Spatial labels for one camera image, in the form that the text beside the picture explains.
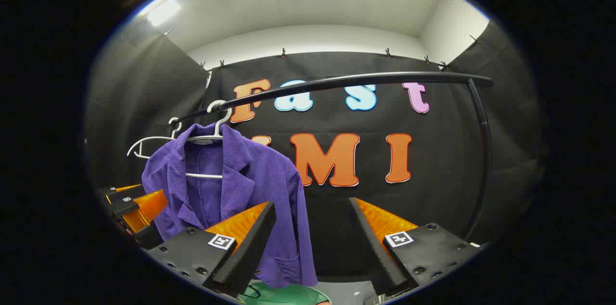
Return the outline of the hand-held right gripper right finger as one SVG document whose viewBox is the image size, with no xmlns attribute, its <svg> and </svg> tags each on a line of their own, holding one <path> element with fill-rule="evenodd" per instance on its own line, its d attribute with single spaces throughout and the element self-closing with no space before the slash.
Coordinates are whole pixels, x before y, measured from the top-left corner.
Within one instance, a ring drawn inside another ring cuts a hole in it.
<svg viewBox="0 0 616 305">
<path fill-rule="evenodd" d="M 413 224 L 356 197 L 353 217 L 369 255 L 369 275 L 378 296 L 398 296 L 431 285 L 482 252 L 437 223 Z"/>
</svg>

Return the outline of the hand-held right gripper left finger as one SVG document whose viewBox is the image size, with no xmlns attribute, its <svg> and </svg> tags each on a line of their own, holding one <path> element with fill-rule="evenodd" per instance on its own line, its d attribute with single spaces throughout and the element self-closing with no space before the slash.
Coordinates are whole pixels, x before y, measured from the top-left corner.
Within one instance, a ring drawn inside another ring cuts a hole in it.
<svg viewBox="0 0 616 305">
<path fill-rule="evenodd" d="M 238 296 L 255 275 L 275 222 L 274 203 L 264 202 L 208 229 L 187 228 L 145 252 L 200 290 Z"/>
</svg>

